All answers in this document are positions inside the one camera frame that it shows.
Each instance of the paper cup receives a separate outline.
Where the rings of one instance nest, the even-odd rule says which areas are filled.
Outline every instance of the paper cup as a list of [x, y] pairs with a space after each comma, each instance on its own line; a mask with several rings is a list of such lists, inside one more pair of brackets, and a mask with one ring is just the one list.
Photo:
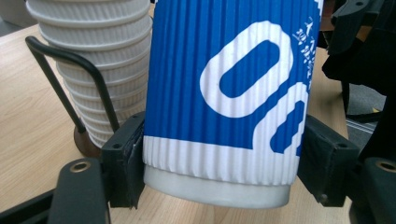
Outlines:
[[[92, 77], [84, 69], [72, 64], [57, 62], [57, 69], [62, 77], [73, 79], [76, 82], [84, 82], [93, 84]], [[141, 74], [149, 68], [149, 49], [144, 53], [136, 56], [127, 64], [119, 64], [119, 66], [96, 66], [102, 74], [106, 83], [124, 80]]]
[[26, 8], [40, 22], [63, 27], [105, 27], [133, 21], [149, 11], [149, 1], [29, 0]]
[[44, 22], [39, 24], [41, 35], [51, 44], [65, 49], [114, 49], [134, 42], [151, 28], [149, 14], [135, 21], [100, 28], [70, 28]]
[[[92, 108], [92, 109], [105, 110], [105, 107], [103, 106], [102, 103], [102, 99], [100, 97], [99, 98], [84, 97], [78, 93], [73, 93], [71, 91], [70, 94], [73, 95], [73, 99], [80, 105], [85, 105], [88, 108]], [[118, 110], [118, 109], [127, 108], [131, 105], [135, 105], [143, 100], [146, 100], [146, 95], [147, 95], [147, 85], [144, 85], [134, 91], [131, 91], [128, 94], [117, 97], [110, 97], [110, 99], [114, 109]]]
[[[78, 108], [78, 111], [83, 117], [89, 117], [91, 119], [97, 119], [99, 121], [105, 121], [109, 122], [106, 111], [105, 110], [100, 110], [100, 109], [92, 109], [89, 108], [85, 105], [80, 105], [76, 100], [73, 98], [73, 95], [70, 96]], [[129, 117], [131, 117], [134, 114], [137, 114], [139, 112], [145, 111], [146, 109], [146, 101], [143, 100], [139, 103], [136, 103], [134, 105], [125, 107], [123, 109], [116, 109], [116, 116], [118, 120], [127, 120]]]
[[[140, 74], [135, 74], [135, 76], [131, 76], [131, 78], [128, 78], [125, 81], [107, 83], [106, 86], [110, 98], [122, 98], [122, 96], [134, 94], [134, 91], [144, 87], [147, 84], [147, 81], [148, 73], [147, 71], [142, 71]], [[81, 98], [100, 98], [99, 91], [94, 83], [81, 84], [65, 78], [64, 85], [69, 91], [74, 94], [78, 94]]]
[[157, 3], [144, 138], [149, 186], [231, 207], [288, 202], [321, 8], [321, 0]]

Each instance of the wooden tabletop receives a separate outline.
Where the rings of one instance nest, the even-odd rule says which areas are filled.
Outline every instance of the wooden tabletop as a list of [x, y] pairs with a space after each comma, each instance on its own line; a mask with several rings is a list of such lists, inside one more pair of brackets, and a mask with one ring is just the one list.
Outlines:
[[[0, 212], [55, 188], [61, 168], [82, 157], [72, 120], [24, 42], [28, 35], [42, 40], [37, 26], [0, 37]], [[341, 86], [321, 73], [325, 59], [318, 49], [308, 113], [347, 136]], [[250, 210], [188, 202], [146, 187], [138, 210], [115, 208], [110, 215], [113, 223], [349, 223], [350, 201], [324, 208], [299, 179], [290, 195], [284, 207]]]

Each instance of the ripple wall cup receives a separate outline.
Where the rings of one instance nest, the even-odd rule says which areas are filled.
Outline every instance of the ripple wall cup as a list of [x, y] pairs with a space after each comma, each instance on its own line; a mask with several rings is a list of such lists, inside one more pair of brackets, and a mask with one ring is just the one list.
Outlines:
[[297, 175], [322, 0], [160, 0], [145, 182], [214, 205], [279, 207]]

